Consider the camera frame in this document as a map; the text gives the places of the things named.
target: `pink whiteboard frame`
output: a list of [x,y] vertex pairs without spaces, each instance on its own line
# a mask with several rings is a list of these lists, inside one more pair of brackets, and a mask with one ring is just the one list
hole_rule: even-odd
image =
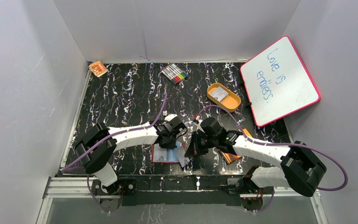
[[[303,109],[303,108],[305,108],[305,107],[307,107],[307,106],[310,106],[310,105],[312,105],[312,104],[318,102],[318,101],[320,100],[320,97],[321,97],[321,96],[320,96],[320,92],[319,92],[319,90],[317,89],[317,87],[316,87],[316,85],[315,85],[315,83],[314,83],[314,80],[312,80],[310,73],[308,72],[307,68],[305,67],[304,62],[301,60],[300,55],[298,54],[297,49],[294,47],[294,44],[293,44],[293,42],[291,41],[291,39],[290,39],[289,36],[286,35],[286,36],[283,36],[283,37],[279,38],[279,40],[277,40],[277,41],[275,41],[274,43],[272,43],[271,45],[269,45],[269,46],[268,46],[266,49],[264,49],[262,52],[264,52],[265,50],[267,50],[269,47],[271,47],[272,45],[274,45],[276,42],[280,41],[280,40],[281,40],[282,38],[284,38],[284,37],[287,37],[287,38],[289,39],[291,46],[293,47],[294,51],[296,52],[298,59],[300,59],[300,62],[301,62],[301,64],[303,65],[303,67],[304,67],[304,69],[305,69],[305,72],[307,73],[308,77],[310,78],[310,80],[311,80],[311,82],[312,82],[312,85],[314,86],[314,88],[315,88],[315,90],[316,90],[316,92],[317,92],[318,98],[317,98],[317,100],[315,100],[314,102],[312,102],[312,103],[310,103],[310,104],[307,104],[307,105],[305,105],[305,106],[303,106],[303,107],[301,107],[301,108],[298,108],[297,110],[294,110],[294,111],[292,111],[292,112],[290,112],[290,113],[287,113],[287,114],[285,114],[285,115],[283,115],[283,116],[281,116],[281,117],[279,117],[279,118],[276,118],[275,120],[272,120],[272,121],[270,121],[270,122],[268,122],[268,123],[260,124],[260,125],[259,125],[259,124],[257,123],[256,119],[255,119],[255,123],[256,123],[256,125],[257,125],[258,127],[263,127],[263,126],[266,126],[267,124],[271,124],[272,122],[277,121],[277,120],[279,120],[279,119],[281,119],[281,118],[283,118],[283,117],[286,117],[286,116],[288,116],[289,114],[292,114],[292,113],[297,112],[297,111],[299,111],[299,110],[301,110],[301,109]],[[252,57],[248,62],[250,62],[253,58],[257,57],[259,54],[257,54],[256,56]],[[247,94],[248,100],[249,100],[249,102],[250,102],[248,89],[246,88],[246,82],[245,82],[245,79],[244,79],[244,77],[243,77],[242,70],[241,70],[241,69],[242,69],[242,66],[241,66],[241,68],[240,68],[240,72],[241,72],[242,79],[244,80],[244,85],[245,85],[246,94]],[[253,111],[252,105],[251,105],[250,107],[252,108],[253,117],[255,118],[255,112]]]

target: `robotic arm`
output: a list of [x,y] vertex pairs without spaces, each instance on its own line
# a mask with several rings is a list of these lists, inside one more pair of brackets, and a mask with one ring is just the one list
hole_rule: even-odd
[[80,160],[85,172],[96,176],[107,193],[112,194],[120,188],[118,175],[108,163],[115,151],[143,144],[159,144],[162,148],[174,149],[176,147],[176,136],[186,128],[185,124],[174,114],[169,114],[164,120],[158,120],[154,126],[149,126],[150,122],[147,122],[135,126],[140,127],[139,130],[129,132],[129,129],[135,127],[114,128],[106,127],[104,123],[97,123],[74,145],[75,153],[80,156],[109,134],[127,130],[127,132],[118,134],[114,138],[109,138]]
[[[174,114],[158,120],[154,126],[148,126],[150,123],[139,126],[140,130],[118,134],[80,160],[85,172],[95,175],[107,193],[113,194],[120,188],[119,177],[108,163],[113,152],[142,144],[159,144],[162,148],[174,149],[177,135],[186,128]],[[108,128],[98,123],[75,144],[75,152],[80,156],[110,133],[130,128],[134,127]],[[227,183],[229,192],[256,192],[272,186],[290,187],[308,197],[314,195],[326,166],[313,152],[300,147],[266,146],[265,141],[251,140],[259,144],[250,141],[241,132],[226,131],[214,118],[207,118],[199,121],[197,130],[192,133],[185,156],[204,155],[210,148],[217,147],[225,153],[250,156],[274,165],[270,168],[252,167],[242,179]]]
[[192,133],[185,156],[203,155],[209,148],[217,147],[225,153],[253,157],[274,167],[253,166],[242,180],[231,186],[233,191],[255,192],[272,186],[292,188],[303,196],[313,196],[326,166],[308,149],[267,146],[266,143],[243,136],[242,132],[226,131],[214,118],[207,118],[199,121],[197,130]]

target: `marker set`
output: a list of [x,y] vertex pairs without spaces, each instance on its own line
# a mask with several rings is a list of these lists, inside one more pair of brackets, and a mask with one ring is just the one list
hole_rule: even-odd
[[169,64],[161,72],[174,84],[179,83],[187,77],[187,73],[175,64]]

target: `white wall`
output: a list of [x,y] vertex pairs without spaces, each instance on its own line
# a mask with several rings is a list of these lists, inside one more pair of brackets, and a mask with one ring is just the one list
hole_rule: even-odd
[[[287,125],[293,139],[329,153],[348,171],[345,189],[321,192],[329,223],[358,223],[358,1],[302,0],[285,34],[322,95],[316,105],[287,117]],[[326,164],[321,185],[338,186],[343,176]]]
[[282,36],[300,0],[54,0],[88,61],[253,57]]
[[0,224],[35,223],[86,68],[52,0],[0,0]]

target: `orange dish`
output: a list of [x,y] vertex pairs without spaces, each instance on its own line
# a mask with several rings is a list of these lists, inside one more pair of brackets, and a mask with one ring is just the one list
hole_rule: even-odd
[[[225,96],[221,101],[218,101],[215,99],[211,94],[213,91],[215,91],[218,87],[223,88],[225,91],[228,92],[228,95]],[[214,83],[211,86],[208,87],[207,90],[207,96],[211,101],[213,101],[215,104],[224,107],[227,109],[230,113],[234,112],[239,105],[241,104],[241,99],[238,97],[235,93],[231,92],[227,87],[223,86],[220,83]]]

